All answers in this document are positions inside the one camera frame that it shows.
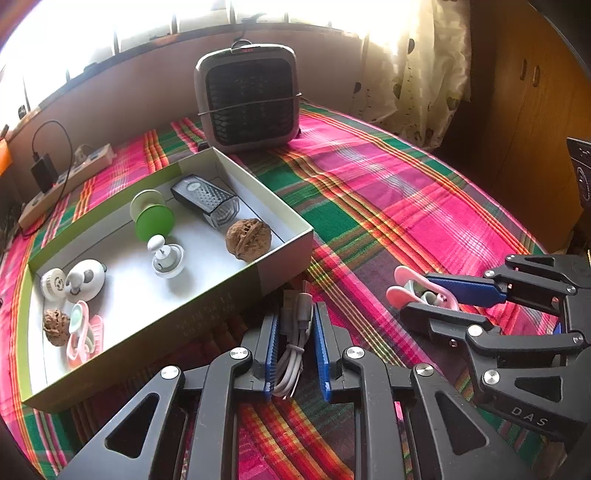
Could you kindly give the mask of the black charger adapter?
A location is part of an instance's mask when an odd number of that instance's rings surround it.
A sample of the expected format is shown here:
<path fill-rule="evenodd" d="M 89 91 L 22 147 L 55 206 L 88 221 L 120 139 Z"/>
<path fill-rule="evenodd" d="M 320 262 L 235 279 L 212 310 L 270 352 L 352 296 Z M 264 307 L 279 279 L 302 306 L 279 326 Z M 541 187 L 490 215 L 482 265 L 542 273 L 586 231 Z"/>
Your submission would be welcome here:
<path fill-rule="evenodd" d="M 49 192 L 58 180 L 58 173 L 49 154 L 33 152 L 31 173 L 42 193 Z"/>

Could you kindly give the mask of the green white spool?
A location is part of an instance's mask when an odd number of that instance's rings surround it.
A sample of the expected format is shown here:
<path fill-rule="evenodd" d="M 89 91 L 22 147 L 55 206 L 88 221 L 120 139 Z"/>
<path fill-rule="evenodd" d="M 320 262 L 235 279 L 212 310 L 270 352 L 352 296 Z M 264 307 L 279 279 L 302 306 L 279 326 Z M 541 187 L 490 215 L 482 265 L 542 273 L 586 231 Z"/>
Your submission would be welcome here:
<path fill-rule="evenodd" d="M 135 235 L 142 242 L 155 235 L 166 237 L 174 228 L 174 214 L 158 190 L 147 189 L 137 193 L 130 202 L 129 211 Z"/>

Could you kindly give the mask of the beige power strip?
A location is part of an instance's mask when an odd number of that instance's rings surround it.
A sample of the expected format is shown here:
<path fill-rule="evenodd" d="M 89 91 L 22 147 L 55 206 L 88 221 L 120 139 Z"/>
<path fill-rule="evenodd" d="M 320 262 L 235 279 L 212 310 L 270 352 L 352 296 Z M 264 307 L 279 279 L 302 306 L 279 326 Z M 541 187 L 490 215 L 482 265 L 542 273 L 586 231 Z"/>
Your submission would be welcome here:
<path fill-rule="evenodd" d="M 73 189 L 95 176 L 112 164 L 115 154 L 110 144 L 92 152 L 80 165 L 75 166 L 70 174 L 63 173 L 56 184 L 47 192 L 39 192 L 24 207 L 18 220 L 21 229 L 26 230 L 48 209 L 60 200 L 60 194 L 67 195 Z"/>

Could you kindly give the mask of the wooden cabinet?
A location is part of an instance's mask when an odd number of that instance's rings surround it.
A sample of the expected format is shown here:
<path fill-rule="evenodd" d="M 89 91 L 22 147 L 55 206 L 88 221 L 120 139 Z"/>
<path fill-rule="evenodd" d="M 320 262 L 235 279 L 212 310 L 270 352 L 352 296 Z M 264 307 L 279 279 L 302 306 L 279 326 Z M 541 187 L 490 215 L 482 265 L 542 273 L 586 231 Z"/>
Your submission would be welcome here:
<path fill-rule="evenodd" d="M 567 140 L 590 137 L 590 81 L 529 2 L 470 7 L 471 97 L 437 154 L 557 251 L 582 213 Z"/>

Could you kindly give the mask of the pink plaid bedspread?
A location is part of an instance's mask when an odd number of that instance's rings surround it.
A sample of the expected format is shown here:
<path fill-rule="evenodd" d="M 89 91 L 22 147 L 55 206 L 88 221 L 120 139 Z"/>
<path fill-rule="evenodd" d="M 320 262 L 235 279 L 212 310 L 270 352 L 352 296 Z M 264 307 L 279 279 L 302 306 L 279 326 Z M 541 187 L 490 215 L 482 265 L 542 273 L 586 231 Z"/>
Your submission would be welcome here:
<path fill-rule="evenodd" d="M 123 188 L 197 149 L 197 119 L 183 118 L 124 143 L 114 162 L 64 199 L 49 226 L 17 238 L 1 268 L 1 416 L 33 467 L 54 478 L 152 376 L 151 370 L 62 413 L 24 407 L 16 375 L 18 304 L 29 258 L 67 226 Z M 301 135 L 286 148 L 242 154 L 238 163 L 314 227 L 308 277 L 315 298 L 353 341 L 384 360 L 434 363 L 466 398 L 463 360 L 413 339 L 385 298 L 394 267 L 481 275 L 539 243 L 497 202 L 444 162 L 376 127 L 314 105 L 301 109 Z M 290 401 L 240 410 L 243 479 L 349 479 L 352 408 L 329 405 L 315 369 Z"/>

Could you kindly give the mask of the grey black portable heater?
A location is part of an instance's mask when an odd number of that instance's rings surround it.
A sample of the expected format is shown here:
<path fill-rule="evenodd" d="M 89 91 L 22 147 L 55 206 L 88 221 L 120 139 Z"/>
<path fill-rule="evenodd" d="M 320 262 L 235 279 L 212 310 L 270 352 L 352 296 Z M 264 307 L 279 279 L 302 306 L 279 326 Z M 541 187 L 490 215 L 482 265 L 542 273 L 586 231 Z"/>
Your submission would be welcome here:
<path fill-rule="evenodd" d="M 194 67 L 198 117 L 208 146 L 230 154 L 297 137 L 301 90 L 290 47 L 239 39 Z"/>

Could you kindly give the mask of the white knob stopper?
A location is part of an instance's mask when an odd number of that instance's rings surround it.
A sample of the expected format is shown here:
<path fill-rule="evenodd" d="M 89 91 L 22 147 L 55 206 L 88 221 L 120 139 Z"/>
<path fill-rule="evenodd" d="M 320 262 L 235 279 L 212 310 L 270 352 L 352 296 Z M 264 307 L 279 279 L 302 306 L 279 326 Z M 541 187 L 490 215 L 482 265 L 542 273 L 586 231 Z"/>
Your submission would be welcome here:
<path fill-rule="evenodd" d="M 171 279 L 182 272 L 185 252 L 179 244 L 168 244 L 162 235 L 154 235 L 147 242 L 147 250 L 152 254 L 151 266 L 158 277 Z"/>

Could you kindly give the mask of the white panda face ball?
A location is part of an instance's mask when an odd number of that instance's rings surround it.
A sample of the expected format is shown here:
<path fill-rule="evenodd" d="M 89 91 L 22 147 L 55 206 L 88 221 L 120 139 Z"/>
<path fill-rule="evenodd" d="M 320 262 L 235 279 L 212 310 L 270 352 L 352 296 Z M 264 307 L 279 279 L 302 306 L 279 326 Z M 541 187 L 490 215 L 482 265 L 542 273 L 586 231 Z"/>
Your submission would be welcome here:
<path fill-rule="evenodd" d="M 70 303 L 89 302 L 102 290 L 106 281 L 106 266 L 94 259 L 78 262 L 65 280 L 65 297 Z"/>

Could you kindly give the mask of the white plug adapter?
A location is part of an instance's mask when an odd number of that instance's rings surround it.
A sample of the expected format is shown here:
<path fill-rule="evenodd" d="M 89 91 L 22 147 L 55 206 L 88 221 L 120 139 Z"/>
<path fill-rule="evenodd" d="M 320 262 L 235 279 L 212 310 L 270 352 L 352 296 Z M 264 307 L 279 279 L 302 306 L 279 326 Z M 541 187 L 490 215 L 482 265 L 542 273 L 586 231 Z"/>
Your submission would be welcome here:
<path fill-rule="evenodd" d="M 95 148 L 89 144 L 81 144 L 74 151 L 74 164 L 84 163 L 88 157 L 95 151 Z"/>

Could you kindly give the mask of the white green-edged cardboard tray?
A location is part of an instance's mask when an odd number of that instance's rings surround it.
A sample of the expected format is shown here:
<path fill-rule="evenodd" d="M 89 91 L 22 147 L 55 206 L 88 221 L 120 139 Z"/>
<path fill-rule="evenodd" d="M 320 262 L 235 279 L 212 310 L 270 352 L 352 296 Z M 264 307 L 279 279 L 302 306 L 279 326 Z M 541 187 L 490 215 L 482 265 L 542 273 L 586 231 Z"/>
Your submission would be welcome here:
<path fill-rule="evenodd" d="M 196 175 L 236 195 L 238 217 L 270 227 L 270 250 L 252 262 L 225 246 L 224 228 L 177 201 L 172 186 Z M 166 241 L 184 250 L 181 270 L 159 276 L 152 253 L 136 235 L 131 203 L 139 193 L 161 194 L 175 223 Z M 21 401 L 59 412 L 172 353 L 215 324 L 269 295 L 310 265 L 314 230 L 255 176 L 209 148 L 183 158 L 123 189 L 66 227 L 28 261 L 19 292 L 16 371 Z M 51 303 L 41 279 L 54 268 L 69 271 L 95 260 L 105 283 L 89 301 L 103 329 L 97 355 L 71 366 L 67 350 L 50 344 L 42 329 Z"/>

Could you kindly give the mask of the pink clip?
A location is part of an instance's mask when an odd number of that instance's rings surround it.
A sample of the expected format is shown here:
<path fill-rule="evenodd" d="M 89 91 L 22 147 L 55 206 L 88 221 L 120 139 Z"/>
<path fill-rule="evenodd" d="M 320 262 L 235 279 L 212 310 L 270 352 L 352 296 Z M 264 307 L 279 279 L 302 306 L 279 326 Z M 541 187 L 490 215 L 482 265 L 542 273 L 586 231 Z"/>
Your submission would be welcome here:
<path fill-rule="evenodd" d="M 407 266 L 398 266 L 394 270 L 394 286 L 387 289 L 386 298 L 398 310 L 413 302 L 460 310 L 458 300 L 448 289 Z"/>
<path fill-rule="evenodd" d="M 70 369 L 76 369 L 103 351 L 103 319 L 91 315 L 86 302 L 76 302 L 71 310 L 66 344 L 66 360 Z"/>

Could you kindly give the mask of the orange planter box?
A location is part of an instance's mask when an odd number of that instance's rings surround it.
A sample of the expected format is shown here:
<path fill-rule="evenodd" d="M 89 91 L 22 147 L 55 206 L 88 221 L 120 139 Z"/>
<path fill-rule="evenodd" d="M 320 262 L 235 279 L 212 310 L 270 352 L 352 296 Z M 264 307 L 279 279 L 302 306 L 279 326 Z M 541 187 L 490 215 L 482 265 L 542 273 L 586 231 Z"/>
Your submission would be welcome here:
<path fill-rule="evenodd" d="M 5 139 L 0 140 L 0 176 L 12 165 L 12 157 Z"/>

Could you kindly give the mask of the black mesh device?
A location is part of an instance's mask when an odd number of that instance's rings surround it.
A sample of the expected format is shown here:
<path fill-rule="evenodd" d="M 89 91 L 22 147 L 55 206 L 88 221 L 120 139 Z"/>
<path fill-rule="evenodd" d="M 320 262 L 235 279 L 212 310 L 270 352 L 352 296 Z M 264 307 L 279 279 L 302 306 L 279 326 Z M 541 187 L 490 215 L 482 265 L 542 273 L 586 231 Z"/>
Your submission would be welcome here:
<path fill-rule="evenodd" d="M 191 174 L 177 181 L 170 192 L 175 200 L 191 212 L 204 217 L 212 228 L 228 225 L 239 212 L 239 199 L 235 193 Z"/>

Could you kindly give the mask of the brown walnut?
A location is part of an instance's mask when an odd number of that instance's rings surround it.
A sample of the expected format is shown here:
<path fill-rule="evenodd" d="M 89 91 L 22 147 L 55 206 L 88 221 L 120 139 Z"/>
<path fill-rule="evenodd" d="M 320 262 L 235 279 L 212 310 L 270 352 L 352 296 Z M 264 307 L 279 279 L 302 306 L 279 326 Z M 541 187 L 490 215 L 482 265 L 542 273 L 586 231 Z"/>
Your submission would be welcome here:
<path fill-rule="evenodd" d="M 69 317 L 59 309 L 49 309 L 43 314 L 43 331 L 47 340 L 56 347 L 67 344 L 69 339 Z"/>
<path fill-rule="evenodd" d="M 225 234 L 228 252 L 236 259 L 252 262 L 270 250 L 270 226 L 257 218 L 235 221 Z"/>

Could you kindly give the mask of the cream dotted curtain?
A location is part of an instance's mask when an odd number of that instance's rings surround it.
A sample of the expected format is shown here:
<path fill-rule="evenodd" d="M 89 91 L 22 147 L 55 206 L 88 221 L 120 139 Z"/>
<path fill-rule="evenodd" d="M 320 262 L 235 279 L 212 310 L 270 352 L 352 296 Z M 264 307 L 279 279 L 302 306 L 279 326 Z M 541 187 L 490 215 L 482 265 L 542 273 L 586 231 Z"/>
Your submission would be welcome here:
<path fill-rule="evenodd" d="M 424 149 L 442 143 L 470 96 L 468 1 L 366 1 L 352 114 Z"/>

